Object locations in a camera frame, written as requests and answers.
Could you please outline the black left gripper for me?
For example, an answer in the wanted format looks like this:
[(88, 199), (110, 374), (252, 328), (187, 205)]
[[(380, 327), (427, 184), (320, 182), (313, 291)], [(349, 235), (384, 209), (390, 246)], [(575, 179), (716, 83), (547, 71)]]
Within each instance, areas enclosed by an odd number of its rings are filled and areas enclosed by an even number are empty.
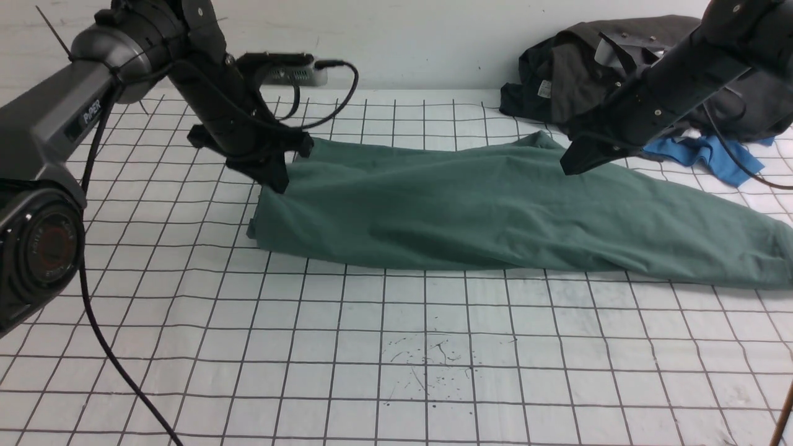
[(198, 149), (226, 158), (226, 165), (282, 195), (289, 186), (285, 155), (310, 155), (312, 137), (277, 121), (236, 67), (217, 63), (202, 53), (189, 53), (173, 63), (168, 79), (181, 93), (200, 125), (188, 139)]

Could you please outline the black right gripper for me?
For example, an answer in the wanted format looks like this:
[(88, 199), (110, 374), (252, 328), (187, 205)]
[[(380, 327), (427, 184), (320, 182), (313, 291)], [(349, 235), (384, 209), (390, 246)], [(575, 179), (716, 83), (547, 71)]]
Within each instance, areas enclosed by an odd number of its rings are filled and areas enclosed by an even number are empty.
[(637, 156), (643, 145), (750, 70), (756, 34), (755, 28), (695, 28), (640, 67), (617, 42), (603, 37), (623, 63), (626, 80), (567, 124), (572, 142), (559, 161), (564, 174)]

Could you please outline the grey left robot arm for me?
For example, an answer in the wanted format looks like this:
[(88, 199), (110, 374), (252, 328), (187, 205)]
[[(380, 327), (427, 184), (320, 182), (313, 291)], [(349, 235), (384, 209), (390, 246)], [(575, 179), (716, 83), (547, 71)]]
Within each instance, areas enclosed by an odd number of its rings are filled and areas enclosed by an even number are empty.
[(264, 54), (233, 58), (209, 1), (113, 1), (74, 38), (69, 64), (2, 107), (2, 334), (59, 295), (83, 261), (85, 186), (67, 167), (117, 104), (138, 102), (170, 79), (199, 119), (196, 149), (282, 193), (285, 155), (313, 148), (261, 99)]

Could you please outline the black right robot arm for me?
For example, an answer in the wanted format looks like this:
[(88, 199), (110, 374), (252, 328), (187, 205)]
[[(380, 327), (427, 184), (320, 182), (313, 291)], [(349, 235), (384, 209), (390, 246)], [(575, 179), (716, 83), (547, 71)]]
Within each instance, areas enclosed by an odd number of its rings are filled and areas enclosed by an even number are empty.
[(601, 34), (595, 59), (617, 59), (626, 80), (567, 124), (566, 175), (638, 155), (752, 70), (791, 85), (791, 2), (712, 1), (699, 26), (662, 55), (646, 49), (632, 56)]

